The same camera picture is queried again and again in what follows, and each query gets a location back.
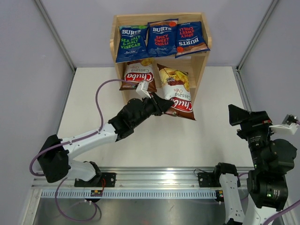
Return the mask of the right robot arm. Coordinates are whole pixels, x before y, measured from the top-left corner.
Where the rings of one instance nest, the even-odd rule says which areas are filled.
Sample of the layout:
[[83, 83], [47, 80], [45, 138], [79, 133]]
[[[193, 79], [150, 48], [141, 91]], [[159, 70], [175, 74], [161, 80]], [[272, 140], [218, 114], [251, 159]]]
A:
[[228, 110], [230, 125], [239, 125], [237, 136], [248, 143], [254, 168], [247, 173], [248, 205], [247, 211], [243, 211], [235, 165], [215, 166], [212, 178], [223, 191], [225, 224], [269, 225], [299, 205], [296, 202], [284, 208], [288, 198], [285, 175], [294, 168], [297, 149], [287, 140], [270, 137], [274, 133], [295, 134], [300, 121], [288, 114], [281, 124], [273, 125], [266, 111], [250, 112], [232, 104]]

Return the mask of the small blue Burts chilli bag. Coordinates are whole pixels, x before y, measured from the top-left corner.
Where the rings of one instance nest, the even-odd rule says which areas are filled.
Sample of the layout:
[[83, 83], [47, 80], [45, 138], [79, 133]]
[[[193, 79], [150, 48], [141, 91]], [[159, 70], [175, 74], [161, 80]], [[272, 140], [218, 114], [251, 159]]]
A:
[[177, 53], [178, 18], [148, 23], [147, 52], [150, 57], [165, 57]]

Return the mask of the Burts sea salt vinegar bag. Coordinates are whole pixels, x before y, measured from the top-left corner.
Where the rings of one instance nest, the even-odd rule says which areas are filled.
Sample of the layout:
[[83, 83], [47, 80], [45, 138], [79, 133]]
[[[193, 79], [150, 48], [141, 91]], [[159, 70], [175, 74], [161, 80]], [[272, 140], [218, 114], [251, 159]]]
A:
[[116, 63], [145, 59], [149, 56], [146, 48], [147, 25], [120, 26], [120, 42]]

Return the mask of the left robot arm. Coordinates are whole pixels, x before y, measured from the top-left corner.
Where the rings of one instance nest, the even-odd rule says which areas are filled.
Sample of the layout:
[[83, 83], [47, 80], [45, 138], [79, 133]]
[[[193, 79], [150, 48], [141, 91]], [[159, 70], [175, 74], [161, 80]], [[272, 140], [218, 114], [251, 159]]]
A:
[[150, 116], [161, 116], [173, 101], [151, 93], [143, 99], [133, 98], [101, 128], [71, 138], [49, 136], [41, 148], [37, 161], [48, 183], [64, 178], [79, 179], [95, 187], [101, 182], [102, 173], [92, 161], [79, 162], [75, 158], [100, 145], [127, 138], [134, 129]]

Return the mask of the large blue Burts chilli bag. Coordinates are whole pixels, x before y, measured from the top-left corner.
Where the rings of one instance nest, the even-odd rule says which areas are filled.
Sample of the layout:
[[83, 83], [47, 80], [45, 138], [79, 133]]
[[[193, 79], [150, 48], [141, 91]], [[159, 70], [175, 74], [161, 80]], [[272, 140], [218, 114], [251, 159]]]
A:
[[202, 23], [186, 22], [178, 25], [175, 58], [188, 54], [210, 51], [203, 38]]

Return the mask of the Chuba cassava chips bag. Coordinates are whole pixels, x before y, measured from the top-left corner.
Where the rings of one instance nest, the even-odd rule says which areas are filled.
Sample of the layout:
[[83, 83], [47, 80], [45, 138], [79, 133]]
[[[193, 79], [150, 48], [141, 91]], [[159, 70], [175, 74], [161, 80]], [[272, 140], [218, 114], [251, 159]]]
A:
[[126, 63], [123, 80], [119, 90], [135, 90], [138, 83], [142, 81], [148, 82], [148, 92], [157, 92], [154, 70], [153, 58], [146, 58], [142, 60], [134, 60]]
[[166, 114], [195, 120], [188, 73], [157, 64], [164, 99], [173, 101]]

